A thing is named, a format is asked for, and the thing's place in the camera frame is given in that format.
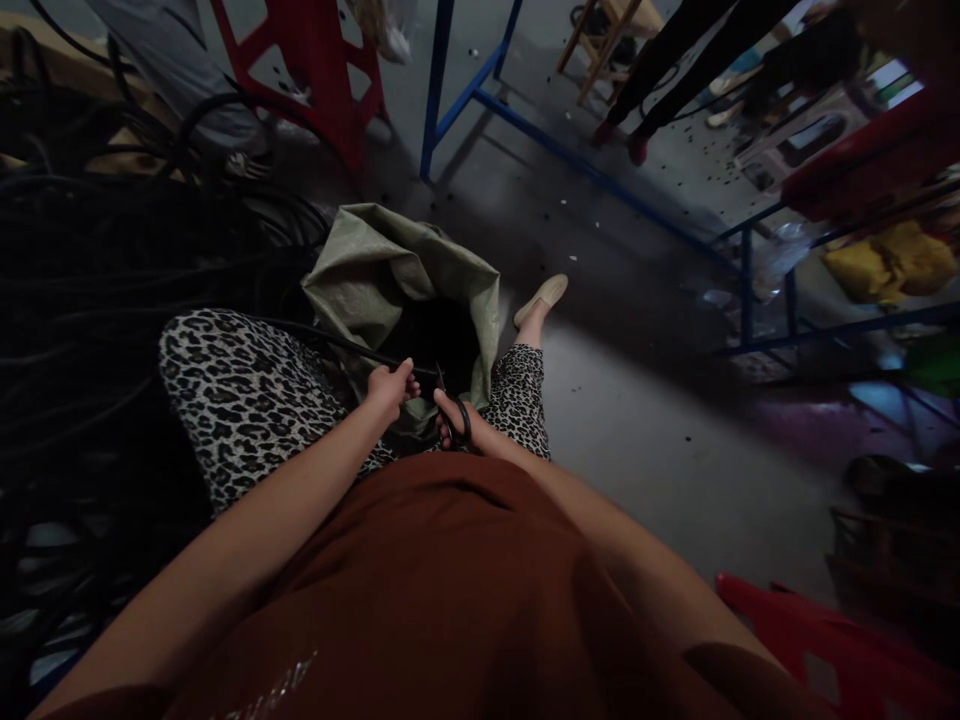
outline beige flat shoe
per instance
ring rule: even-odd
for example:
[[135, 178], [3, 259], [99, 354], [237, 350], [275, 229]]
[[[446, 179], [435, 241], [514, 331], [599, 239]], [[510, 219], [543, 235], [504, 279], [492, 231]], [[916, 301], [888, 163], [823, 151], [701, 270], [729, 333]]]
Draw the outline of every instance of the beige flat shoe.
[[530, 298], [530, 302], [517, 310], [517, 314], [513, 316], [513, 324], [517, 329], [520, 329], [523, 319], [527, 316], [527, 313], [530, 312], [530, 308], [533, 307], [533, 304], [537, 300], [543, 300], [550, 307], [556, 305], [557, 301], [562, 298], [563, 294], [567, 291], [567, 284], [569, 282], [570, 279], [563, 273], [560, 273], [559, 275], [554, 275], [541, 285], [540, 289]]

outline green object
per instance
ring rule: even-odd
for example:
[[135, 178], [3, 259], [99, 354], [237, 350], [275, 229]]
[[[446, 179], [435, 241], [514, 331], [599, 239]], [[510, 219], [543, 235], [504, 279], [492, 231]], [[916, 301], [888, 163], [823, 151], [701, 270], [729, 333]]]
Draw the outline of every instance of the green object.
[[924, 390], [960, 397], [960, 334], [947, 330], [917, 340], [907, 350], [903, 373]]
[[[500, 273], [440, 228], [374, 203], [344, 205], [317, 264], [301, 285], [325, 329], [372, 350], [390, 334], [408, 301], [447, 297], [467, 304], [480, 357], [473, 367], [469, 396], [461, 397], [477, 409], [490, 403], [490, 373], [500, 335]], [[357, 400], [363, 400], [367, 376], [377, 363], [335, 352]], [[391, 430], [421, 438], [432, 431], [436, 413], [432, 400], [411, 400]]]

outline gray floor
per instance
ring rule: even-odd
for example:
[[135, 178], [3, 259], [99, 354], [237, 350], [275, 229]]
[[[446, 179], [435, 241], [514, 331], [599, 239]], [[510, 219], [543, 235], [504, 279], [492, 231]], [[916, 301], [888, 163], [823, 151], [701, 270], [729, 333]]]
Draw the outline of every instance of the gray floor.
[[[22, 11], [26, 2], [3, 4]], [[255, 21], [255, 3], [236, 5], [238, 18]], [[658, 2], [665, 14], [672, 5]], [[509, 7], [509, 0], [458, 4], [442, 109], [499, 41]], [[769, 202], [726, 169], [733, 131], [705, 129], [702, 115], [658, 135], [640, 170], [622, 146], [589, 148], [602, 105], [598, 97], [584, 109], [574, 105], [584, 56], [574, 56], [568, 77], [553, 74], [570, 33], [568, 10], [527, 0], [504, 83], [489, 81], [491, 91], [504, 92], [516, 110], [702, 237]], [[437, 149], [434, 184], [421, 183], [435, 11], [434, 2], [419, 3], [413, 64], [382, 63], [393, 127], [371, 129], [366, 197], [440, 226], [501, 271], [504, 347], [512, 342], [513, 311], [543, 279], [567, 273], [570, 290], [544, 338], [556, 461], [704, 577], [725, 571], [758, 585], [777, 580], [831, 602], [823, 561], [832, 538], [827, 508], [844, 501], [844, 463], [864, 451], [927, 459], [948, 438], [942, 425], [882, 387], [859, 395], [829, 388], [815, 401], [803, 393], [739, 390], [731, 365], [703, 356], [722, 346], [730, 326], [702, 294], [729, 281], [476, 104]], [[71, 22], [78, 32], [97, 32], [89, 20], [64, 24]], [[355, 37], [352, 21], [347, 26]], [[295, 154], [288, 182], [320, 201], [350, 201], [329, 159]]]

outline yellow cloth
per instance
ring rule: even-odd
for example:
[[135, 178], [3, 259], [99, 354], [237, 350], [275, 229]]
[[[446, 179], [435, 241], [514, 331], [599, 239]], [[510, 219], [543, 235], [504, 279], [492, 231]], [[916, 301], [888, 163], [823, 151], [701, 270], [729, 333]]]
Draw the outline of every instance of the yellow cloth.
[[907, 296], [933, 295], [957, 274], [950, 247], [908, 220], [823, 256], [851, 300], [892, 304]]

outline scissors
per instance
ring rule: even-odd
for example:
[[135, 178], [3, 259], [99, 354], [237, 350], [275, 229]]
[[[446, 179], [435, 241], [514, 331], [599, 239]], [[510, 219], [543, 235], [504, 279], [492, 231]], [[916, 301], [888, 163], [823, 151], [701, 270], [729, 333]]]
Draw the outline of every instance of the scissors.
[[[443, 390], [444, 394], [446, 394], [447, 386], [443, 382], [443, 371], [440, 370], [440, 363], [437, 363], [436, 365], [437, 387]], [[458, 444], [462, 444], [464, 446], [470, 444], [470, 415], [467, 414], [467, 408], [463, 404], [463, 400], [456, 396], [451, 397], [450, 395], [447, 395], [447, 397], [457, 404], [457, 407], [460, 408], [460, 415], [463, 418], [463, 433], [458, 433], [457, 429], [453, 426], [453, 423], [450, 422], [450, 418], [447, 417], [447, 414], [440, 408], [437, 408], [437, 410], [440, 411], [441, 417], [443, 417], [443, 422], [446, 424], [447, 430], [450, 431], [450, 449], [456, 450]]]

